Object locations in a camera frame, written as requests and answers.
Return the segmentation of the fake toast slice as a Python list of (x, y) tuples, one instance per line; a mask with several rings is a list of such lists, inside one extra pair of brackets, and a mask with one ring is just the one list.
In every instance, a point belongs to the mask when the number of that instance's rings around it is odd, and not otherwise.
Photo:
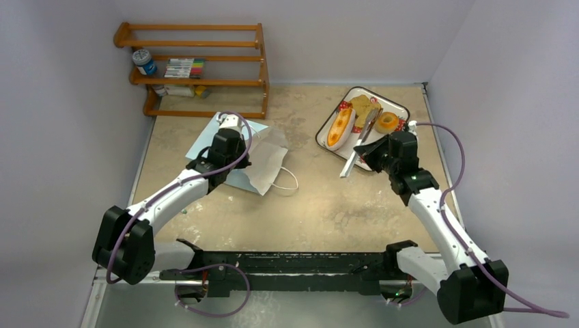
[(364, 94), (353, 97), (350, 100), (350, 104), (352, 105), (353, 110), (355, 110), (356, 114), (359, 116), (362, 116), (363, 114), (366, 114), (374, 109), (374, 103), (372, 103), (370, 98)]
[(366, 121), (368, 118), (370, 118), (370, 120), (373, 120), (373, 118), (376, 116), (377, 113), (379, 113), (381, 110), (380, 107), (372, 107), (372, 108), (367, 108), (364, 110), (360, 110), (358, 112), (358, 116), (354, 122), (354, 127), (352, 128), (352, 131), (355, 133), (359, 133), (361, 132), (361, 130), (363, 129), (363, 127), (366, 125)]

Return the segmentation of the fake long bread roll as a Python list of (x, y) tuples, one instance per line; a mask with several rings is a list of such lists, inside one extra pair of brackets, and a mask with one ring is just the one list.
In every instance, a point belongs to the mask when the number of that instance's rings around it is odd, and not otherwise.
[(344, 145), (352, 132), (355, 120), (356, 112), (353, 108), (341, 109), (337, 113), (326, 136), (326, 147), (329, 150), (335, 151)]

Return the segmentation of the strawberry pattern tray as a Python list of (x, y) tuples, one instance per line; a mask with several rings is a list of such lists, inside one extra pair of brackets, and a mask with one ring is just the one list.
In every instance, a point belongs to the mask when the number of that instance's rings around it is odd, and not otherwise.
[(353, 87), (320, 127), (315, 140), (318, 146), (345, 160), (341, 177), (355, 166), (369, 172), (371, 169), (354, 148), (401, 131), (409, 119), (406, 107), (367, 88)]

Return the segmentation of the fake round bread bun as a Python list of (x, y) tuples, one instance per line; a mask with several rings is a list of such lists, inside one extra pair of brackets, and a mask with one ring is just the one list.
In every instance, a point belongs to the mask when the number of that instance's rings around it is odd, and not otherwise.
[(374, 123), (374, 130), (377, 133), (389, 134), (397, 130), (400, 123), (399, 117), (392, 112), (381, 113)]

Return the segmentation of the metal tongs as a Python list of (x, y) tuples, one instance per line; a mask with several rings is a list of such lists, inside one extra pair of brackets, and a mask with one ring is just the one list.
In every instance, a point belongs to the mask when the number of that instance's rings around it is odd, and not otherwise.
[(366, 121), (366, 125), (363, 127), (362, 131), (360, 132), (360, 135), (358, 136), (358, 139), (356, 140), (356, 143), (353, 146), (353, 151), (350, 155), (350, 157), (348, 158), (348, 160), (346, 161), (346, 164), (344, 165), (342, 171), (340, 172), (339, 177), (340, 178), (347, 178), (350, 176), (350, 173), (353, 169), (353, 167), (356, 164), (356, 161), (359, 158), (358, 152), (355, 150), (356, 147), (361, 146), (363, 144), (363, 142), (367, 139), (367, 136), (370, 132), (370, 130), (372, 129), (373, 123), (375, 122), (376, 118), (379, 116), (379, 113), (376, 114), (376, 116), (373, 118), (373, 120), (370, 120), (370, 118), (367, 119)]

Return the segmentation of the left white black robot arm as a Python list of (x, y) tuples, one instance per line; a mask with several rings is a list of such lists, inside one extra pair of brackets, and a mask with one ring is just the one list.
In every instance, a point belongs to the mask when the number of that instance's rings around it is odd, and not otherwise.
[(178, 270), (186, 279), (198, 278), (203, 260), (195, 255), (192, 244), (157, 244), (154, 237), (181, 210), (223, 184), (231, 170), (249, 166), (250, 143), (241, 128), (220, 128), (211, 145), (168, 185), (129, 208), (106, 210), (91, 257), (107, 270), (107, 283), (135, 285), (149, 272), (164, 270)]

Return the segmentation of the white blue paper bag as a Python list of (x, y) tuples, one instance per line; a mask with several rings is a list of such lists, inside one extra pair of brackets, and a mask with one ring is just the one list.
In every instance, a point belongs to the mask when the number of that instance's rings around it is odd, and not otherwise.
[(189, 160), (186, 169), (179, 175), (180, 184), (192, 181), (194, 177), (202, 177), (208, 181), (208, 190), (225, 184), (231, 187), (265, 195), (271, 187), (280, 188), (275, 184), (279, 173), (285, 170), (292, 178), (296, 176), (283, 166), (283, 159), (288, 152), (285, 134), (274, 127), (242, 120), (242, 138), (245, 141), (251, 165), (244, 169), (233, 169), (239, 161), (217, 169), (208, 162), (208, 150), (213, 137), (218, 131), (217, 116), (202, 130), (198, 139), (187, 152)]

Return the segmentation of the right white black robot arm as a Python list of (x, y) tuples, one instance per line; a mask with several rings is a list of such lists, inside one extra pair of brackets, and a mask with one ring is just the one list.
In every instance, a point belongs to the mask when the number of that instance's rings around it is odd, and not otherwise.
[(442, 257), (433, 259), (412, 241), (390, 244), (385, 273), (393, 278), (405, 273), (421, 282), (453, 325), (501, 313), (508, 268), (501, 260), (489, 260), (453, 213), (446, 212), (438, 182), (419, 165), (417, 137), (397, 131), (354, 151), (372, 171), (388, 174), (392, 190), (423, 224)]

